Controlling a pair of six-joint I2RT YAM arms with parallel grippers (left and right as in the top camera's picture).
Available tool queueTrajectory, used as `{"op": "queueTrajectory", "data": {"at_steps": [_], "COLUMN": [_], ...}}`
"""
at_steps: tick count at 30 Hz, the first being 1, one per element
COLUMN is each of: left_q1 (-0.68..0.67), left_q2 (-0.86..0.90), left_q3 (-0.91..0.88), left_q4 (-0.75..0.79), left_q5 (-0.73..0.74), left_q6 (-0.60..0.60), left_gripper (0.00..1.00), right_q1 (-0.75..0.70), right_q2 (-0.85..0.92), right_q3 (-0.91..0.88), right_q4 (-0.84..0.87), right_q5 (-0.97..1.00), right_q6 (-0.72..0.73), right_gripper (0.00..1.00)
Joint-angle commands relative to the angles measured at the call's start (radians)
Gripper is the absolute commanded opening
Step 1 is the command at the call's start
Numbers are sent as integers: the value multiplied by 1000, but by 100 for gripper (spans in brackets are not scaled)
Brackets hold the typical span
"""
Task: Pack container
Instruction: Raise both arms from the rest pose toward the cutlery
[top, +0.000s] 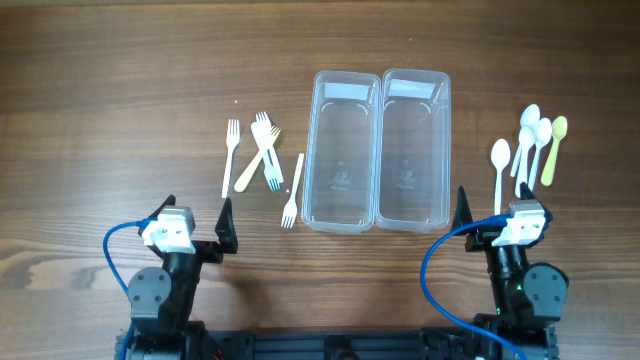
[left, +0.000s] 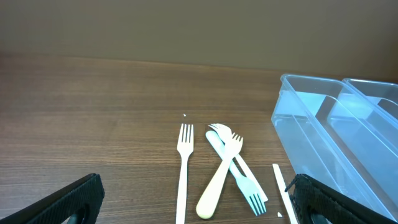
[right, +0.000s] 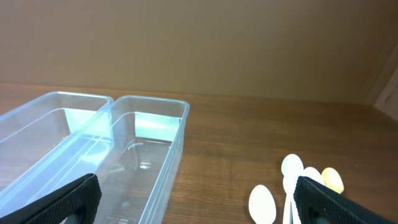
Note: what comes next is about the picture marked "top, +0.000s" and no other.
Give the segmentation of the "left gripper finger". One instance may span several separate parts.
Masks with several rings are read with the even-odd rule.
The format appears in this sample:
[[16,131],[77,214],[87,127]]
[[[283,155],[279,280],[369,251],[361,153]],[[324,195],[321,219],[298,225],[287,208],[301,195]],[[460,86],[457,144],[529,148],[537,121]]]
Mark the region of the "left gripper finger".
[[158,217],[158,215],[160,214],[160,212],[166,207],[166,206],[174,206],[176,204],[176,197],[174,195],[169,195],[164,202],[154,211],[152,212],[147,219],[148,220],[154,220]]
[[238,251],[238,239],[233,221],[232,201],[225,199],[221,213],[215,226],[221,253],[236,253]]

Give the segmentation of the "white spoon lone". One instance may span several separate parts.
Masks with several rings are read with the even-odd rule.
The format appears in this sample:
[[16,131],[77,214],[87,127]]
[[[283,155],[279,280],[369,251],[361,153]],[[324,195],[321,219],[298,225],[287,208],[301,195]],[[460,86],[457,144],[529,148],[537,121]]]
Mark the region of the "white spoon lone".
[[510,163],[511,151],[508,142],[500,138],[498,139],[490,154],[490,160],[496,170],[496,180],[494,188],[494,214],[499,215],[501,213],[502,203],[502,173],[506,166]]

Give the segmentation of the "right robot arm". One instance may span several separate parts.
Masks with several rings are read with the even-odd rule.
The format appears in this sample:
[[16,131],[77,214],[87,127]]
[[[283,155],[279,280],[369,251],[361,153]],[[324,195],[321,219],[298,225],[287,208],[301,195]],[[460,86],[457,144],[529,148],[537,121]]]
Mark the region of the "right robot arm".
[[557,359],[558,339],[553,324],[562,316],[568,297],[569,278],[545,262],[531,264],[526,250],[533,244],[494,246],[501,229],[482,225],[462,232],[467,252],[484,252],[496,306],[495,314],[478,313],[472,324],[498,335],[507,346],[468,330],[465,352],[484,359]]

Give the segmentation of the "clear plastic container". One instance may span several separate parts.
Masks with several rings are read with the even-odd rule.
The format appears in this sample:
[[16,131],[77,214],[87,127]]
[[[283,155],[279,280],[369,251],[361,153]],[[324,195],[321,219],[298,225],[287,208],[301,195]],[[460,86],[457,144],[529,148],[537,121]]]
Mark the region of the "clear plastic container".
[[429,232],[450,215],[451,81],[444,72],[389,69],[383,78],[376,224]]
[[368,73],[315,77],[302,205],[314,231],[357,234],[373,225],[380,87]]

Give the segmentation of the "yellow fork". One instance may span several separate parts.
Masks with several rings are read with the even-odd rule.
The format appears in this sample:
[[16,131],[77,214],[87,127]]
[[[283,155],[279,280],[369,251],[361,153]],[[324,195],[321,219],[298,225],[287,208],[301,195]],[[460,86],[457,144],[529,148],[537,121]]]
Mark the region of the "yellow fork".
[[275,143],[280,132],[280,128],[272,126],[269,133],[262,136],[258,152],[234,184],[234,190],[236,192],[244,192],[246,190],[262,160],[262,157],[267,153],[268,148]]

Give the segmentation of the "yellow-green spoon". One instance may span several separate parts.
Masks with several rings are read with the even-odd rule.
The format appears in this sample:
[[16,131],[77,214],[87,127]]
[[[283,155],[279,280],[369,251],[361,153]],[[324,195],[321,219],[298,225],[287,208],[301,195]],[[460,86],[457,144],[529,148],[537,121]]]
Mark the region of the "yellow-green spoon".
[[568,121],[565,116],[557,117],[552,123],[552,144],[545,163],[540,182],[544,186],[550,186],[553,182],[559,145],[561,140],[566,136],[568,130]]

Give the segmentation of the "white spoon top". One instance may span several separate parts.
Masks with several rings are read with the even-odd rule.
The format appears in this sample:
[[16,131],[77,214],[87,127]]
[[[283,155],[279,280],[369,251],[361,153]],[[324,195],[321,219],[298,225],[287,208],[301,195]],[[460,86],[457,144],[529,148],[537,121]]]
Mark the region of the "white spoon top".
[[535,129],[539,121],[539,106],[537,104],[527,106],[520,117],[521,130],[518,135],[518,148],[511,167],[511,177],[515,177],[517,175],[520,161],[523,158],[528,157],[528,154],[523,154],[523,149],[529,149],[535,142]]

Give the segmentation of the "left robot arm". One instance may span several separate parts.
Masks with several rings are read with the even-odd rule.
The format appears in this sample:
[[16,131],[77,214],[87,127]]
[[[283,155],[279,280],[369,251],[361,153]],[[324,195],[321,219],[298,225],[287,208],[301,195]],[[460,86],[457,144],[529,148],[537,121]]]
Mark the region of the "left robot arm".
[[202,265],[220,264],[238,250],[232,202],[224,201],[214,228],[217,241],[194,241],[193,212],[173,195],[149,217],[120,224],[136,227],[144,245],[162,260],[139,270],[124,286],[131,305],[129,329],[116,338],[116,359],[222,359],[221,345],[202,321],[192,321]]

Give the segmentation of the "white spoon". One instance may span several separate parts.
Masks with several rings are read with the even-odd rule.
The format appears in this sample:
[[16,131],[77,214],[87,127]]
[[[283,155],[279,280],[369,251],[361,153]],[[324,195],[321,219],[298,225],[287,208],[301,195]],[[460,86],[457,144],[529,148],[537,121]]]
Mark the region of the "white spoon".
[[517,172],[515,183],[515,196],[521,196],[521,185],[527,184],[527,168],[528,168],[528,155],[529,150],[535,143],[535,134],[530,126],[525,126],[519,133],[519,146],[521,148],[519,169]]
[[528,157],[528,154],[523,154],[523,149],[529,149],[535,142],[535,129],[539,121],[539,106],[537,104],[527,106],[520,117],[521,130],[518,135],[518,148],[511,167],[511,177],[515,177],[517,175],[520,161],[523,158]]
[[549,118],[542,118],[534,127],[535,135],[535,154],[531,165],[531,171],[528,178],[528,187],[531,191],[534,190],[535,182],[537,178],[537,171],[540,162],[541,150],[546,146],[552,136],[552,125]]

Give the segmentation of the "light blue fork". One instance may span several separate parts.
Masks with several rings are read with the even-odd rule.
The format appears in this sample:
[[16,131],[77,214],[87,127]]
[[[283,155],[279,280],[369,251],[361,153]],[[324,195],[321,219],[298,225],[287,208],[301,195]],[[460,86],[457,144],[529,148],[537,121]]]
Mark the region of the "light blue fork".
[[253,122],[251,124],[251,131],[254,136],[254,140],[258,145],[258,148],[260,150],[265,150],[265,153],[262,156],[262,160],[264,163],[264,175],[268,183],[268,186],[271,191],[277,191],[280,189],[280,182],[277,176],[276,168],[271,161],[269,150],[267,147],[266,140],[267,140],[268,132],[258,122]]

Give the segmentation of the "white fork pile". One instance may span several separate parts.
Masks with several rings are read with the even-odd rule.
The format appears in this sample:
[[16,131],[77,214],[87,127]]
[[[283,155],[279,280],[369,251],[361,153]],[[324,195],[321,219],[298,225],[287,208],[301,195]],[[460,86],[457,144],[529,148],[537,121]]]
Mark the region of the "white fork pile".
[[[257,113],[256,121],[260,122],[262,125],[268,125],[269,127],[273,126],[273,123],[271,122],[266,112]],[[276,173],[277,182],[278,184],[281,184],[284,182],[284,178],[283,178],[282,170],[280,167],[279,159],[277,157],[277,153],[273,145],[271,145],[270,148],[268,149],[268,154],[272,163],[272,167],[274,168]]]

